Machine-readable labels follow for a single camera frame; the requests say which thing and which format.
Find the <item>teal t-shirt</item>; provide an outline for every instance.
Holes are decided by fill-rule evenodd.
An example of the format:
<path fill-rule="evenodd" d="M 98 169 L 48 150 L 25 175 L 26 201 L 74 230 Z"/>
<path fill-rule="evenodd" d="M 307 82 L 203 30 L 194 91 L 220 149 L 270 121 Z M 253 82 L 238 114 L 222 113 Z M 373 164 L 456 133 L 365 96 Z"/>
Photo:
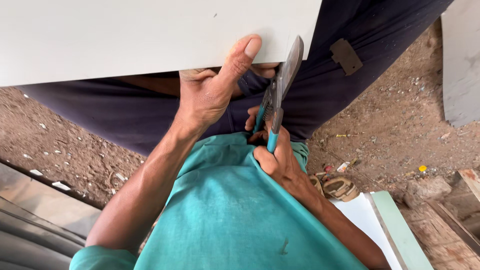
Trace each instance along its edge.
<path fill-rule="evenodd" d="M 366 269 L 253 157 L 247 133 L 195 144 L 138 259 L 89 246 L 71 270 Z M 292 143 L 303 170 L 308 149 Z"/>

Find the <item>fingernail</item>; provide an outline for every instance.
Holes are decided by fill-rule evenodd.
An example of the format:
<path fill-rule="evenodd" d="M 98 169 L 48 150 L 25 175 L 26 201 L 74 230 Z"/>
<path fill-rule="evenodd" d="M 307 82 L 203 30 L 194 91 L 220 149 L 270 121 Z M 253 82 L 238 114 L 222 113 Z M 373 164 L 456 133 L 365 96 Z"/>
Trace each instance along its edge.
<path fill-rule="evenodd" d="M 248 43 L 247 47 L 245 48 L 245 54 L 254 59 L 257 55 L 258 51 L 262 47 L 262 40 L 259 38 L 252 38 Z"/>

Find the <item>person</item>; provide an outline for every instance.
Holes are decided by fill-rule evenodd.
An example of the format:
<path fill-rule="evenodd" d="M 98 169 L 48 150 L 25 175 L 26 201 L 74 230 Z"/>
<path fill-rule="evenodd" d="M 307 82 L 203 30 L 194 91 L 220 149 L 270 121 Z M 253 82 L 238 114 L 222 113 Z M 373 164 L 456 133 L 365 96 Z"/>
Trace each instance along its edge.
<path fill-rule="evenodd" d="M 20 86 L 74 123 L 148 155 L 105 206 L 71 269 L 388 269 L 380 248 L 309 182 L 303 142 L 449 4 L 324 0 L 308 59 L 282 102 L 273 154 L 261 145 L 271 123 L 246 132 L 268 86 L 261 76 L 274 72 L 274 64 L 251 66 L 261 46 L 256 35 L 241 39 L 218 73 Z M 351 76 L 331 59 L 340 38 L 363 62 Z"/>

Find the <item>dark blue pants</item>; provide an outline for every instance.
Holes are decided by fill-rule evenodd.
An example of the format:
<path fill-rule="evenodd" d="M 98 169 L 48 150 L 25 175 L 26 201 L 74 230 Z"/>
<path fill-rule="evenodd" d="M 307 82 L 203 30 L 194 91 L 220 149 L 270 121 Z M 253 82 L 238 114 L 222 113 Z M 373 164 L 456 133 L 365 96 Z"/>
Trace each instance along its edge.
<path fill-rule="evenodd" d="M 446 10 L 452 0 L 324 0 L 308 60 L 282 102 L 283 126 L 304 141 L 373 83 Z M 332 60 L 344 38 L 363 67 L 351 76 Z M 248 73 L 244 98 L 232 101 L 203 138 L 244 131 L 247 109 L 259 105 L 267 82 Z M 148 155 L 169 128 L 176 97 L 104 78 L 19 86 L 57 114 L 117 145 Z"/>

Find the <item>dirt ground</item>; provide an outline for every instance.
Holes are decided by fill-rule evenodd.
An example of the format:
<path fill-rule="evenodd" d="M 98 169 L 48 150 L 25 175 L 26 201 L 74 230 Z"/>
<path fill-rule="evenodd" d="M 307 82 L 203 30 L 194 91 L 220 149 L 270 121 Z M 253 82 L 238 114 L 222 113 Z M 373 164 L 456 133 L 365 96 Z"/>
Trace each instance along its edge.
<path fill-rule="evenodd" d="M 444 120 L 440 23 L 429 27 L 352 104 L 319 128 L 307 145 L 309 173 L 357 158 L 345 174 L 362 191 L 388 190 L 401 203 L 408 181 L 451 179 L 480 166 L 480 122 L 454 129 Z M 145 157 L 92 135 L 15 88 L 0 89 L 0 161 L 37 169 L 46 184 L 98 208 Z M 428 169 L 419 171 L 419 166 Z"/>

